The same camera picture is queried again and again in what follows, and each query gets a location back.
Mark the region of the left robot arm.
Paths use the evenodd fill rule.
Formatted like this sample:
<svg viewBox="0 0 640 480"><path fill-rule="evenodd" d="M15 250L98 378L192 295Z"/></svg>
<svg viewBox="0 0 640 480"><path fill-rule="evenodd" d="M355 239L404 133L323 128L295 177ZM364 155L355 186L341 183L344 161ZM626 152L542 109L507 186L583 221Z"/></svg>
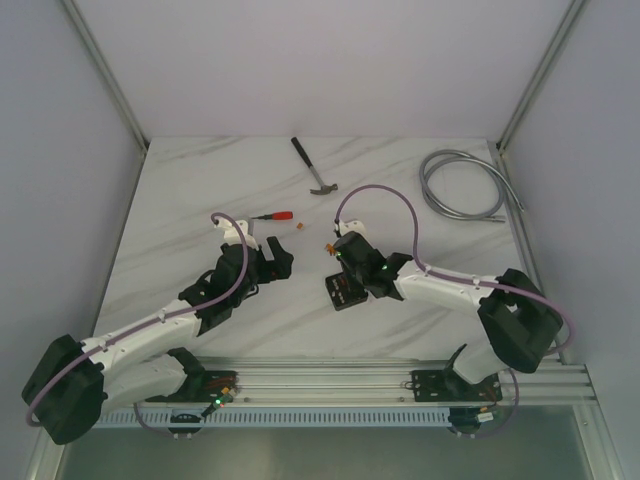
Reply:
<svg viewBox="0 0 640 480"><path fill-rule="evenodd" d="M210 415L235 378L208 372L190 348L260 286L290 277L293 255L275 237L267 243L271 259L259 247L223 245L213 269L129 326L81 341L70 335L54 340L21 394L28 425L65 445L102 416L144 401L206 403Z"/></svg>

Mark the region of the black fuse box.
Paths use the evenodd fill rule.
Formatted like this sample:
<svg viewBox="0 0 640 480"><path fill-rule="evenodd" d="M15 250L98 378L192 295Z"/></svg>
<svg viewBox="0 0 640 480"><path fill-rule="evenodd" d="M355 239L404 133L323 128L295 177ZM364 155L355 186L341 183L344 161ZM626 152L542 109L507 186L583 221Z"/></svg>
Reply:
<svg viewBox="0 0 640 480"><path fill-rule="evenodd" d="M356 306L368 299L368 292L345 272L326 277L325 288L336 311Z"/></svg>

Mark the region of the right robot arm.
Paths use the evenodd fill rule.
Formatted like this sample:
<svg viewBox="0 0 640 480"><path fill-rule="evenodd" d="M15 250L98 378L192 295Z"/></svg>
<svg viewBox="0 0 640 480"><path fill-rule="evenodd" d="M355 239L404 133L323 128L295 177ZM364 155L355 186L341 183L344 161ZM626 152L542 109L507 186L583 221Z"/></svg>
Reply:
<svg viewBox="0 0 640 480"><path fill-rule="evenodd" d="M347 277L375 298L428 302L476 318L484 337L460 346L443 374L444 390L464 399L487 377L505 369L531 374L551 350L562 317L521 271L498 277L419 267L409 254L388 257L349 232L333 244Z"/></svg>

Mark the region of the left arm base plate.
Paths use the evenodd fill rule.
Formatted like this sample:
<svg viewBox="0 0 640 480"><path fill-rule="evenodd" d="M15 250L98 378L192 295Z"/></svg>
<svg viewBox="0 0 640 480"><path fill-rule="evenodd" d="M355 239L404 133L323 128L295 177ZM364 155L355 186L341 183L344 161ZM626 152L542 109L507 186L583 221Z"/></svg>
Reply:
<svg viewBox="0 0 640 480"><path fill-rule="evenodd" d="M204 371L189 374L179 389L164 398L172 403L211 402L222 395L224 388L232 389L237 383L237 372L232 370Z"/></svg>

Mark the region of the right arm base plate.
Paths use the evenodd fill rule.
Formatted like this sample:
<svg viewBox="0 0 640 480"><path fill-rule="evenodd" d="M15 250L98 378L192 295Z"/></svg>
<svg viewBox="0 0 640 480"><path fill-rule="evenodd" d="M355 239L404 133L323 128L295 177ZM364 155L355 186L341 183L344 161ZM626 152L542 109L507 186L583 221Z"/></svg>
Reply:
<svg viewBox="0 0 640 480"><path fill-rule="evenodd" d="M449 370L413 370L407 387L414 400L423 403L497 403L503 399L497 374L470 384Z"/></svg>

